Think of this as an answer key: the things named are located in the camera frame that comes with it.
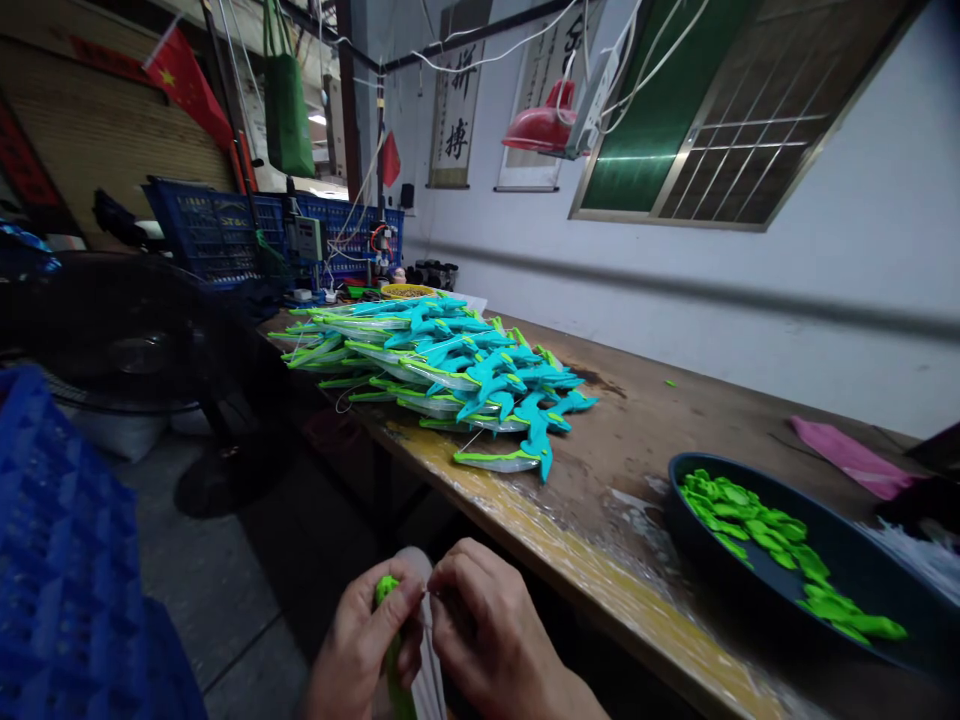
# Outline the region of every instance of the red lamp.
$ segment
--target red lamp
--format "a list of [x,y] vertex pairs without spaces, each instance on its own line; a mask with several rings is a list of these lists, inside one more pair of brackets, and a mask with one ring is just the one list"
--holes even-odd
[[[560,110],[557,110],[557,98],[560,98]],[[520,150],[533,150],[544,155],[564,156],[567,142],[570,140],[570,126],[577,114],[570,110],[573,105],[573,81],[557,80],[547,104],[530,108],[517,115],[503,144]]]

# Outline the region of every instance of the hand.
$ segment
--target hand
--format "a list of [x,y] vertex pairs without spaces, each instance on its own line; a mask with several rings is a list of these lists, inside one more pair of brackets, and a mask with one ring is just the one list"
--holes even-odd
[[[486,718],[606,718],[590,688],[560,661],[520,573],[461,540],[428,583],[433,646],[444,670]],[[458,607],[472,618],[464,621]]]
[[[374,611],[374,591],[384,575],[393,575],[400,585]],[[400,685],[410,689],[420,671],[423,627],[416,615],[423,592],[420,575],[397,558],[367,570],[347,586],[310,674],[304,717],[370,718],[384,655],[405,624],[397,668]]]

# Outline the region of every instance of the fan base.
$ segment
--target fan base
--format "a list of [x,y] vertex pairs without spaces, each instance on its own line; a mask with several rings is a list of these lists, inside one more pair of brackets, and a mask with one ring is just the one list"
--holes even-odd
[[273,443],[245,440],[209,452],[180,478],[173,502],[197,520],[232,515],[269,493],[284,476],[284,453]]

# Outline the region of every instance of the blue crate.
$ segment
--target blue crate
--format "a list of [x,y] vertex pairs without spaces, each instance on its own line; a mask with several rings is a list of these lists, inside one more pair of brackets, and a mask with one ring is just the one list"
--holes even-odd
[[[236,285],[238,278],[260,274],[256,263],[256,236],[243,195],[156,178],[144,185],[143,190],[181,267],[224,289]],[[283,198],[281,193],[258,193],[254,204],[267,243],[289,262],[283,230]],[[298,194],[297,204],[305,217],[324,224],[328,239],[338,235],[342,239],[355,236],[341,245],[341,250],[350,257],[364,260],[335,258],[329,268],[333,276],[338,281],[363,277],[367,272],[365,259],[376,255],[370,248],[370,223],[375,217],[375,208],[358,205],[351,216],[351,203],[307,194]],[[387,209],[384,217],[387,224],[397,228],[396,235],[390,239],[393,253],[390,266],[400,267],[404,214]]]
[[0,373],[0,718],[151,717],[135,510],[39,368]]
[[[261,277],[257,238],[243,195],[154,179],[143,186],[177,263],[218,289]],[[283,206],[279,199],[254,198],[267,244],[282,252]]]
[[206,720],[203,696],[166,608],[144,598],[147,678],[153,720]]

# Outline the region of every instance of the dark bowl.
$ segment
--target dark bowl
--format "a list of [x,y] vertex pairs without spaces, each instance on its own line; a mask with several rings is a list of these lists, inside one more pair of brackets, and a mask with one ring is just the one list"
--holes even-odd
[[[754,570],[734,557],[694,514],[678,481],[703,468],[755,492],[760,501],[806,523],[807,544],[830,569],[834,587],[871,615],[903,625],[901,641],[871,638],[863,645],[796,604],[805,599],[804,578],[787,570],[752,541],[746,548]],[[716,455],[683,453],[670,461],[666,522],[674,542],[731,606],[749,615],[765,633],[782,635],[797,651],[818,657],[881,660],[921,673],[956,691],[960,679],[960,609],[908,567],[901,565],[852,524],[769,475]]]

